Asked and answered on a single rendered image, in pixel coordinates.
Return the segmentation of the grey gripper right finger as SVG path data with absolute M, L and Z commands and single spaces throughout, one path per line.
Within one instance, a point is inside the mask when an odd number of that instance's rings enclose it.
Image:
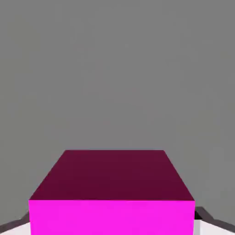
M 235 235 L 235 225 L 214 219 L 205 208 L 196 207 L 194 235 Z

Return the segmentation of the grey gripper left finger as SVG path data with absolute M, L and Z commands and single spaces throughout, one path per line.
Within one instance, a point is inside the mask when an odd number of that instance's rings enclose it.
M 30 235 L 29 212 L 21 219 L 0 225 L 0 235 Z

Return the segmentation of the small magenta cube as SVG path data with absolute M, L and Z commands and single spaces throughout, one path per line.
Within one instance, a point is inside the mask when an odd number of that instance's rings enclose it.
M 31 235 L 193 235 L 195 200 L 163 150 L 66 150 L 28 201 Z

